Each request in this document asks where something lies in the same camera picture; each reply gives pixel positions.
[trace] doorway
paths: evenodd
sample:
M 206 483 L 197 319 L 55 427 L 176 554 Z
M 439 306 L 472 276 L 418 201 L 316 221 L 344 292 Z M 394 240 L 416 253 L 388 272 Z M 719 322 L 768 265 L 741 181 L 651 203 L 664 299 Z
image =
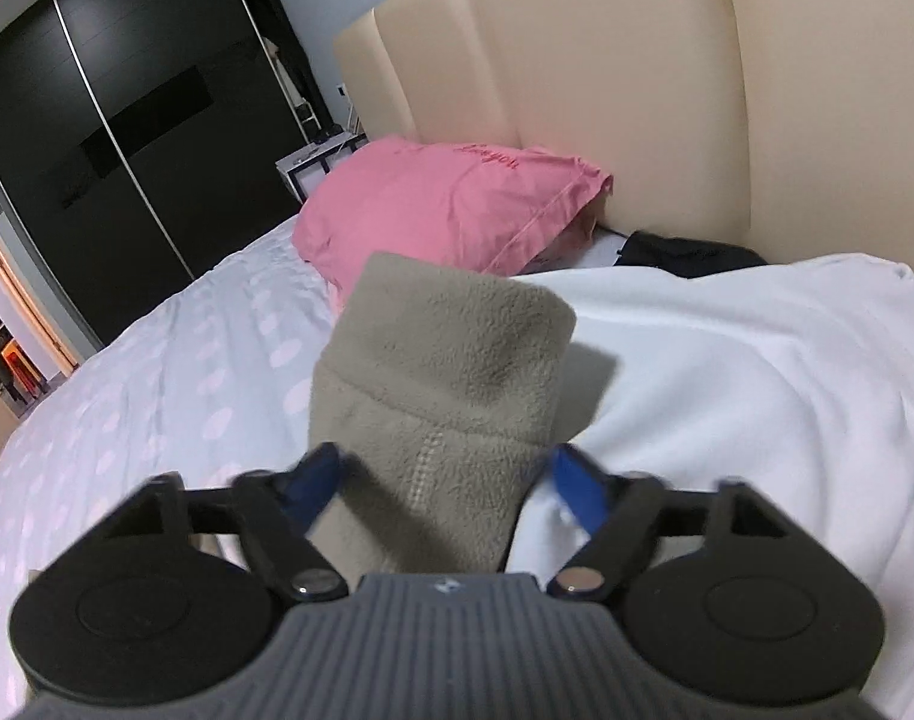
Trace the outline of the doorway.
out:
M 7 408 L 21 418 L 58 384 L 47 382 L 0 319 L 0 399 Z

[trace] upholstered headboard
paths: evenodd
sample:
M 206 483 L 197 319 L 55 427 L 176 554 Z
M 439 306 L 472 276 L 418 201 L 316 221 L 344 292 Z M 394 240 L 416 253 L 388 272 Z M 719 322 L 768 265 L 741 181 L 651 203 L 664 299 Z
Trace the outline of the upholstered headboard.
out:
M 335 51 L 371 137 L 579 153 L 614 229 L 914 268 L 914 0 L 388 0 Z

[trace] pillowcase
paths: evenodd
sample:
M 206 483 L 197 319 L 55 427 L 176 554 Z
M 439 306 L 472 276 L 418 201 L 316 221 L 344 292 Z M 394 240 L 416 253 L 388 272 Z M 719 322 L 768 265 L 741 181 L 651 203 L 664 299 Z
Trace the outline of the pillowcase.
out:
M 337 306 L 375 251 L 512 276 L 611 179 L 540 148 L 424 146 L 392 136 L 326 177 L 296 218 L 293 245 L 333 285 Z
M 576 260 L 583 252 L 589 250 L 593 244 L 593 233 L 597 229 L 597 222 L 604 215 L 605 194 L 598 194 L 588 204 L 580 209 L 573 221 L 564 227 L 564 232 L 556 236 L 540 254 L 530 261 L 523 272 L 551 269 L 554 265 Z

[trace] gray fleece sock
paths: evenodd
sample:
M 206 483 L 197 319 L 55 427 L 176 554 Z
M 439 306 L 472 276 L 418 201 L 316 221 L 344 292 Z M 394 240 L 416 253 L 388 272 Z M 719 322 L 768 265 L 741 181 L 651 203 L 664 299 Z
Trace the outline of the gray fleece sock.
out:
M 311 541 L 364 573 L 499 569 L 575 317 L 554 293 L 374 254 L 314 371 L 310 445 L 362 463 Z

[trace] black wardrobe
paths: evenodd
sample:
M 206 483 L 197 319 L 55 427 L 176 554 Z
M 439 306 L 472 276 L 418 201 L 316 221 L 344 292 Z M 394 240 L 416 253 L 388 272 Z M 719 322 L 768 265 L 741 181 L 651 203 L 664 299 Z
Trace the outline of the black wardrobe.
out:
M 295 213 L 302 145 L 242 0 L 41 0 L 0 35 L 0 183 L 104 343 Z

